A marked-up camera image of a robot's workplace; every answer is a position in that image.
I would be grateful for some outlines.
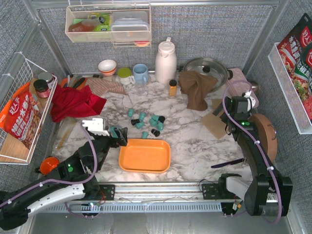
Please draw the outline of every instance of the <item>wire basket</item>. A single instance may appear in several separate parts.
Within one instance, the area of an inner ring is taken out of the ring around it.
[[[13,79],[13,83],[7,92],[3,103],[1,104],[1,110],[5,107],[7,102],[12,98],[13,94],[19,89],[21,86],[23,86],[25,83],[29,82],[33,77],[33,70],[30,66],[30,64],[38,67],[44,72],[47,72],[42,67],[38,66],[34,62],[30,61],[29,59],[25,58],[25,62],[20,67],[17,75],[14,77],[11,77]],[[14,138],[13,136],[7,134],[3,129],[0,129],[0,163],[2,164],[28,164],[31,161],[31,158],[33,156],[36,143],[38,140],[38,137],[40,135],[39,129],[43,126],[45,118],[47,116],[52,97],[54,94],[54,91],[56,89],[58,79],[56,76],[52,75],[54,77],[53,81],[53,87],[51,89],[51,93],[49,98],[47,99],[46,105],[44,107],[43,113],[41,115],[41,119],[39,122],[39,126],[37,127],[36,134],[34,136],[34,140],[31,144],[30,149],[27,149],[23,143],[21,143],[18,139]]]

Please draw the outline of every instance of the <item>green lid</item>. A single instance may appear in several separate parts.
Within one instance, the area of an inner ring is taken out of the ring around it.
[[[117,72],[117,75],[120,77],[120,78],[127,78],[129,76],[132,76],[132,73],[131,73],[131,70],[127,67],[123,67],[123,68],[120,68]]]

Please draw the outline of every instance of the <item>brown cloth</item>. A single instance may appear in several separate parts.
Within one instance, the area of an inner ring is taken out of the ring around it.
[[[187,94],[189,103],[187,109],[204,111],[208,108],[205,96],[213,89],[218,80],[212,76],[205,76],[196,71],[179,73],[181,93]]]

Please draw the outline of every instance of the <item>black bottle cap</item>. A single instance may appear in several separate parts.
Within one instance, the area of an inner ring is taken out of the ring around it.
[[[43,79],[37,79],[34,82],[33,86],[34,86],[35,90],[37,90],[39,92],[44,92],[44,91],[49,89],[48,83]]]
[[[175,79],[172,79],[171,81],[169,81],[169,85],[170,86],[176,86],[177,82]]]
[[[102,17],[102,16],[100,16],[100,17],[98,18],[98,20],[99,20],[100,23],[104,23],[104,22],[105,22],[105,18]]]
[[[160,135],[160,131],[156,130],[156,129],[152,129],[151,132],[158,137]]]
[[[140,120],[139,120],[139,119],[132,119],[132,120],[131,120],[132,126],[135,126],[137,123],[140,123]]]
[[[159,116],[158,121],[164,123],[166,118],[164,116]]]
[[[203,72],[205,72],[205,73],[210,72],[210,66],[204,66]]]

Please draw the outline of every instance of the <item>cardboard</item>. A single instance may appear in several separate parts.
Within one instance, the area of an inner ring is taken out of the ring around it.
[[[212,99],[213,110],[215,110],[218,105],[222,102],[222,99]],[[225,126],[226,124],[223,123],[220,119],[220,116],[223,114],[224,111],[221,111],[218,116],[213,114],[211,111],[209,114],[205,115],[201,122],[202,124],[214,135],[216,139],[221,139],[226,134]]]

